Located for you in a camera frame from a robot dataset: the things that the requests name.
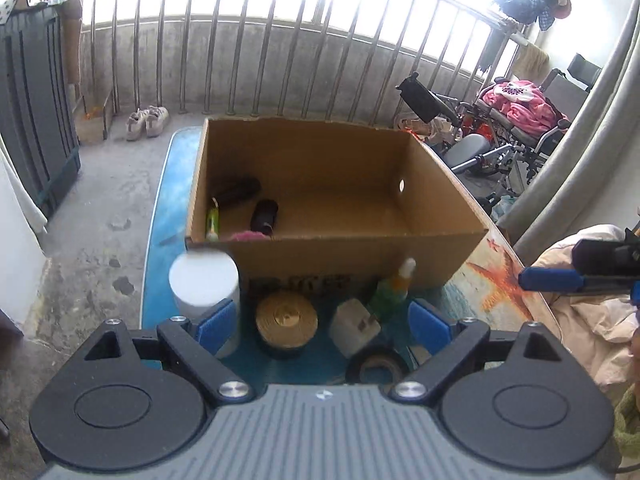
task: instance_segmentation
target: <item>white curtain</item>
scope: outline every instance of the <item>white curtain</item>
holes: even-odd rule
[[[525,265],[567,229],[615,171],[640,124],[640,0],[580,113],[540,174],[498,222]]]
[[[9,182],[14,188],[15,197],[18,199],[18,204],[20,204],[22,214],[26,218],[33,232],[36,234],[46,232],[45,225],[47,224],[47,218],[33,203],[33,200],[24,189],[24,186],[18,177],[18,173],[15,171],[9,152],[4,145],[2,136],[0,136],[0,164],[4,166],[6,173],[9,176]]]

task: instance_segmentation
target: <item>metal railing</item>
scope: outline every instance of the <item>metal railing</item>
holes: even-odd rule
[[[147,23],[157,23],[157,43],[156,43],[156,70],[155,70],[155,83],[156,83],[156,92],[155,99],[157,105],[162,105],[163,102],[163,71],[162,71],[162,61],[165,53],[164,49],[164,36],[165,36],[165,25],[167,23],[175,23],[180,22],[182,26],[182,35],[181,35],[181,44],[180,44],[180,64],[179,64],[179,110],[181,112],[187,111],[187,89],[190,88],[194,82],[188,80],[188,65],[190,62],[190,27],[195,22],[208,22],[209,26],[209,37],[207,42],[207,51],[206,51],[206,66],[204,67],[204,98],[202,101],[202,111],[204,113],[212,113],[212,102],[211,102],[211,87],[212,87],[212,72],[214,69],[214,54],[216,53],[216,39],[220,35],[220,23],[237,23],[237,32],[235,39],[235,48],[233,54],[233,62],[231,64],[231,72],[230,72],[230,83],[228,88],[228,99],[226,100],[226,110],[225,112],[229,115],[233,115],[236,113],[236,97],[238,92],[238,72],[241,63],[241,53],[242,53],[242,45],[243,45],[243,35],[244,30],[247,24],[250,22],[251,24],[261,24],[264,27],[264,34],[262,37],[262,44],[259,52],[259,61],[257,64],[257,70],[255,72],[255,85],[253,88],[253,99],[252,105],[250,107],[251,115],[258,115],[260,113],[260,101],[263,93],[263,78],[266,60],[268,57],[268,53],[273,48],[273,35],[272,30],[275,27],[279,28],[287,28],[290,30],[290,43],[287,53],[286,63],[282,67],[282,84],[280,85],[280,94],[277,99],[277,108],[276,114],[278,116],[282,116],[285,114],[285,103],[287,99],[287,93],[289,91],[289,83],[291,78],[291,71],[294,65],[294,60],[296,59],[296,55],[298,54],[298,40],[301,34],[301,31],[304,33],[312,32],[316,35],[313,47],[313,55],[310,58],[309,66],[305,67],[308,70],[308,79],[306,83],[306,89],[304,91],[304,97],[302,99],[302,106],[300,106],[300,110],[296,113],[299,114],[302,118],[306,118],[309,109],[310,102],[312,99],[312,94],[314,92],[314,85],[316,84],[316,79],[318,76],[318,70],[321,63],[321,56],[323,51],[325,50],[327,44],[327,38],[329,36],[342,38],[342,48],[339,57],[339,62],[337,64],[337,70],[333,77],[333,84],[328,99],[326,101],[326,107],[324,108],[324,118],[326,120],[330,120],[334,117],[334,107],[335,102],[338,96],[338,92],[342,88],[342,83],[345,81],[346,77],[349,77],[353,80],[357,80],[357,85],[355,86],[355,90],[353,91],[353,95],[351,96],[351,105],[349,108],[346,117],[343,119],[347,121],[357,120],[356,112],[361,103],[361,98],[363,95],[363,91],[365,88],[369,88],[370,86],[370,72],[372,70],[372,65],[374,63],[374,58],[376,58],[376,53],[380,50],[388,50],[390,51],[390,55],[388,57],[388,61],[383,63],[383,67],[376,66],[376,70],[382,70],[382,82],[380,84],[380,88],[376,92],[376,98],[372,106],[371,113],[369,114],[369,119],[367,122],[369,124],[378,124],[380,122],[380,110],[385,98],[389,98],[387,94],[389,83],[392,82],[392,77],[394,74],[394,70],[396,69],[396,65],[398,64],[399,56],[409,56],[413,57],[411,69],[408,73],[414,72],[418,69],[418,66],[421,63],[428,63],[430,67],[430,74],[428,75],[428,82],[426,83],[427,88],[433,89],[436,81],[439,78],[442,78],[443,68],[446,69],[447,72],[450,72],[449,80],[443,85],[440,84],[440,93],[451,94],[454,91],[454,87],[462,88],[462,92],[459,90],[457,92],[457,97],[460,99],[468,99],[470,96],[470,92],[472,90],[472,86],[474,83],[479,85],[479,88],[483,88],[487,85],[488,82],[495,75],[495,71],[497,66],[500,64],[504,68],[504,74],[508,72],[508,63],[509,60],[513,58],[514,54],[514,44],[510,46],[508,52],[506,49],[508,45],[510,45],[510,34],[514,32],[515,27],[506,31],[504,40],[499,45],[499,48],[495,52],[495,57],[490,63],[490,68],[488,68],[483,77],[478,77],[478,69],[480,65],[480,56],[478,56],[477,60],[472,60],[474,64],[473,70],[465,70],[463,68],[463,63],[467,63],[470,65],[469,60],[466,59],[468,56],[469,47],[472,44],[472,40],[476,38],[475,35],[478,35],[479,24],[484,23],[488,25],[492,29],[501,28],[504,25],[501,25],[493,18],[486,16],[475,9],[471,9],[467,6],[464,6],[455,0],[435,0],[434,10],[430,17],[428,17],[428,26],[426,27],[426,31],[424,33],[424,37],[418,48],[409,48],[403,45],[403,41],[405,38],[405,34],[407,32],[407,28],[409,27],[410,21],[412,17],[414,17],[413,13],[415,12],[415,2],[416,0],[411,0],[408,12],[405,16],[402,17],[402,29],[399,33],[398,39],[395,43],[389,43],[388,41],[383,41],[380,39],[381,32],[383,27],[385,26],[385,19],[388,15],[390,0],[386,0],[385,7],[382,11],[382,15],[380,16],[380,20],[375,29],[375,32],[371,36],[363,36],[361,34],[356,34],[356,26],[358,24],[358,17],[361,12],[361,6],[358,4],[353,14],[353,19],[351,20],[351,25],[348,30],[341,30],[339,28],[331,27],[330,20],[332,17],[332,12],[334,11],[334,0],[317,0],[316,7],[314,9],[313,19],[310,22],[303,21],[303,15],[305,12],[305,7],[307,4],[307,0],[301,0],[300,6],[298,8],[298,13],[296,19],[292,22],[289,20],[278,20],[274,17],[274,10],[276,8],[276,1],[271,0],[271,4],[269,6],[268,13],[265,17],[254,17],[248,18],[247,10],[249,0],[243,0],[241,12],[239,15],[235,16],[222,16],[220,14],[221,0],[212,0],[214,2],[213,12],[210,15],[207,14],[194,14],[192,15],[192,1],[186,0],[186,8],[183,15],[165,15],[165,5],[166,0],[160,1],[159,12],[157,16],[141,16],[141,0],[136,0],[136,8],[134,12],[133,19],[118,19],[118,0],[113,0],[110,4],[113,6],[113,14],[111,23],[109,22],[96,22],[96,9],[98,4],[104,4],[101,0],[91,0],[90,2],[86,2],[82,0],[83,5],[87,4],[91,5],[91,17],[89,23],[86,23],[83,27],[83,34],[88,35],[88,62],[90,65],[90,85],[84,85],[84,90],[90,90],[94,95],[94,100],[98,100],[97,98],[97,74],[96,74],[96,42],[97,42],[97,30],[104,30],[105,28],[111,29],[111,81],[110,88],[108,91],[113,92],[113,105],[114,110],[117,112],[121,109],[120,103],[120,86],[122,85],[122,81],[118,79],[118,62],[122,60],[122,56],[132,56],[132,85],[133,85],[133,103],[132,105],[135,108],[139,108],[141,105],[141,95],[140,95],[140,85],[141,85],[141,73],[140,73],[140,55],[141,55],[141,46],[140,46],[140,28],[141,24]],[[426,45],[428,41],[433,37],[434,23],[436,22],[437,17],[439,16],[439,12],[442,9],[443,4],[448,6],[455,7],[455,17],[450,23],[449,30],[446,34],[444,45],[439,52],[439,54],[433,52],[425,52]],[[447,50],[449,48],[450,42],[452,40],[452,36],[454,34],[454,28],[456,27],[456,22],[464,15],[471,16],[473,18],[473,25],[471,31],[468,34],[468,37],[463,43],[462,54],[456,62],[447,62],[446,55]],[[121,30],[124,30],[124,27],[130,27],[132,25],[132,52],[119,50],[118,49],[118,34],[121,33]],[[363,44],[367,44],[366,58],[364,60],[364,65],[360,68],[359,73],[346,73],[348,57],[350,54],[351,47],[357,44],[360,48]],[[152,50],[148,48],[143,52],[144,56],[152,56]],[[404,76],[408,75],[408,73],[403,73],[399,78],[396,76],[398,81],[400,81]],[[398,98],[398,104],[395,107],[395,111],[393,116],[389,118],[388,116],[383,118],[383,123],[390,125],[395,120],[396,116],[402,110],[402,101]]]

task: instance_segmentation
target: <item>open cardboard box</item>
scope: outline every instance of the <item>open cardboard box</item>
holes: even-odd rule
[[[220,240],[207,242],[212,190],[254,176],[255,199],[220,212]],[[261,198],[278,203],[273,238],[233,241]],[[443,285],[486,228],[473,200],[415,137],[356,124],[286,119],[206,119],[191,188],[188,248],[212,246],[243,281],[303,276],[388,276],[407,257],[412,285]]]

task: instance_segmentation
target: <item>white shoe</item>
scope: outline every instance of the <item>white shoe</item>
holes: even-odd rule
[[[148,110],[133,112],[127,119],[127,140],[138,140],[145,129],[145,119],[149,115]]]
[[[150,106],[146,116],[146,136],[157,137],[162,133],[164,124],[169,120],[169,112],[163,106]]]

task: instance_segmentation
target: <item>pink object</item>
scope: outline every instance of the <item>pink object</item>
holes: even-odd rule
[[[239,233],[235,233],[231,235],[231,240],[235,242],[247,242],[251,240],[268,240],[269,237],[267,235],[263,235],[257,231],[240,231]]]
[[[505,115],[514,126],[535,138],[540,138],[558,124],[553,108],[531,81],[497,84],[484,93],[482,100]]]

